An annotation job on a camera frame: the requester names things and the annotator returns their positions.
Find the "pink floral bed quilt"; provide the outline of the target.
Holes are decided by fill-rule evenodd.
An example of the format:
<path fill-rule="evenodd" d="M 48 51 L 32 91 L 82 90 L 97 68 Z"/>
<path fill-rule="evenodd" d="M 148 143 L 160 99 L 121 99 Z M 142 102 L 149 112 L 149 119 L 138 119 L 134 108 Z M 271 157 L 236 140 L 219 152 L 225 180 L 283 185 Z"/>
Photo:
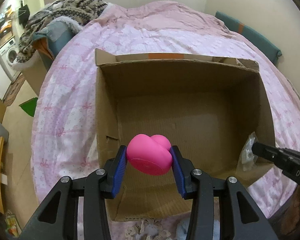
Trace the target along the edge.
<path fill-rule="evenodd" d="M 300 98 L 271 61 L 215 16 L 171 1 L 125 9 L 108 5 L 59 52 L 48 71 L 32 128 L 34 190 L 43 200 L 63 175 L 98 168 L 95 49 L 116 55 L 184 53 L 254 60 L 270 103 L 275 144 L 300 151 Z"/>

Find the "patterned knit fleece blanket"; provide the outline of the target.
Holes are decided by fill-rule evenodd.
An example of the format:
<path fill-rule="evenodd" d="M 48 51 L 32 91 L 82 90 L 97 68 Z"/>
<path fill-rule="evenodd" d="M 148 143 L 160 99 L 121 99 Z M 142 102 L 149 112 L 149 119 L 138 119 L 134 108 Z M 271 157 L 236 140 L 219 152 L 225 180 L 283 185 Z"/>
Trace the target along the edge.
<path fill-rule="evenodd" d="M 86 24 L 97 19 L 107 6 L 108 3 L 103 0 L 55 0 L 47 4 L 27 21 L 12 68 L 21 71 L 30 67 L 28 62 L 36 52 L 33 38 L 48 24 L 63 22 L 76 35 Z"/>

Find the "beige lace scrunchie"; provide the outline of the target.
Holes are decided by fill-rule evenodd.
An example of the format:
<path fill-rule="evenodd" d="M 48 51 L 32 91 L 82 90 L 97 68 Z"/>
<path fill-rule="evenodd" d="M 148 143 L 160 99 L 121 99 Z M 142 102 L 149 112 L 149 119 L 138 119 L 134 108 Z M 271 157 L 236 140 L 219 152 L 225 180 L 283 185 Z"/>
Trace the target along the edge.
<path fill-rule="evenodd" d="M 127 240 L 165 240 L 171 239 L 172 234 L 164 229 L 161 221 L 144 219 L 125 229 Z"/>

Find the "clear plastic bagged item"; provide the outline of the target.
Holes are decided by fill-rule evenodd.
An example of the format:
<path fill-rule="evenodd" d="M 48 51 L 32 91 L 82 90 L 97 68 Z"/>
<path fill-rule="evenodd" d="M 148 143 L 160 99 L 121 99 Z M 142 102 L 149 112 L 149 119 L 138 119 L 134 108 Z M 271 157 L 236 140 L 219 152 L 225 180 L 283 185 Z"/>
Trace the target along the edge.
<path fill-rule="evenodd" d="M 257 142 L 257 136 L 255 132 L 251 133 L 242 148 L 240 161 L 243 171 L 249 171 L 257 161 L 257 156 L 253 154 L 252 146 Z"/>

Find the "teal cushion with orange stripe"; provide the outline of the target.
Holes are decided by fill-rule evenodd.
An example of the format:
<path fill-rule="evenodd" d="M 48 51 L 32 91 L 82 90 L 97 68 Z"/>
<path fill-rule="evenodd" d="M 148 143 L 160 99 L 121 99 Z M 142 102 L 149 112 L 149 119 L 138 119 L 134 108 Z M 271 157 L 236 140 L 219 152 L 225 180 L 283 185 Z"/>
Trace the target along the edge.
<path fill-rule="evenodd" d="M 239 20 L 228 16 L 225 13 L 216 11 L 215 17 L 223 21 L 230 31 L 237 32 L 249 40 L 256 46 L 266 57 L 276 66 L 282 52 L 277 46 L 271 43 L 266 37 L 254 30 L 253 28 L 243 24 Z"/>

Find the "black hanging garment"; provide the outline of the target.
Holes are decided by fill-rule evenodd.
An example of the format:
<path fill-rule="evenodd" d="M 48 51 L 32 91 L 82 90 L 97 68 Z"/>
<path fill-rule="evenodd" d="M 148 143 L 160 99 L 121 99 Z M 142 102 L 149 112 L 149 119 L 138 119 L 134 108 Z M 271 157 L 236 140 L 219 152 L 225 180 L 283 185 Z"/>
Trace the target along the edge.
<path fill-rule="evenodd" d="M 19 20 L 19 24 L 25 28 L 27 25 L 27 22 L 29 20 L 30 17 L 30 10 L 28 5 L 23 5 L 22 7 L 20 7 L 18 9 L 18 20 Z"/>

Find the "brown cardboard box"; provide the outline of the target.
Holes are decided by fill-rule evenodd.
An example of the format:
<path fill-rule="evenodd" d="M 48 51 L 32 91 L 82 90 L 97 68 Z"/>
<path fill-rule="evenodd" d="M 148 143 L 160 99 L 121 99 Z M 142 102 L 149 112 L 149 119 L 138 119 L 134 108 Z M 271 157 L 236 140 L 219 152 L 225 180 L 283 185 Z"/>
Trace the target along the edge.
<path fill-rule="evenodd" d="M 95 51 L 96 138 L 100 165 L 138 134 L 165 136 L 196 168 L 250 186 L 271 168 L 258 159 L 236 169 L 249 135 L 275 144 L 256 61 L 245 56 L 113 55 Z"/>

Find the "pink heart-shaped squishy toy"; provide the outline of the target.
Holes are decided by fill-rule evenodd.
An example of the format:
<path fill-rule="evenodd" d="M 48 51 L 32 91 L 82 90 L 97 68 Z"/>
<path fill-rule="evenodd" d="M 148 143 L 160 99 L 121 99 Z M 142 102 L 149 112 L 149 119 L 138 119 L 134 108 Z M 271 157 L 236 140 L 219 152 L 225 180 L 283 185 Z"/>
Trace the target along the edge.
<path fill-rule="evenodd" d="M 138 171 L 151 176 L 165 175 L 172 166 L 171 143 L 163 135 L 136 135 L 128 144 L 126 156 Z"/>

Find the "white washing machine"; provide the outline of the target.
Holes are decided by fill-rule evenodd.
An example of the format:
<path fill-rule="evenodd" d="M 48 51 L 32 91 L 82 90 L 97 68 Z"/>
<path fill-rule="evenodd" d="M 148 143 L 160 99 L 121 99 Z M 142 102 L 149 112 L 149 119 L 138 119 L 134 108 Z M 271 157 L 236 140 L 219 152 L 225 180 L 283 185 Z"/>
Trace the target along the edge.
<path fill-rule="evenodd" d="M 10 79 L 11 83 L 14 83 L 20 75 L 20 71 L 14 70 L 12 68 L 13 62 L 17 58 L 18 52 L 19 49 L 14 36 L 12 36 L 0 47 L 0 64 L 4 72 Z"/>

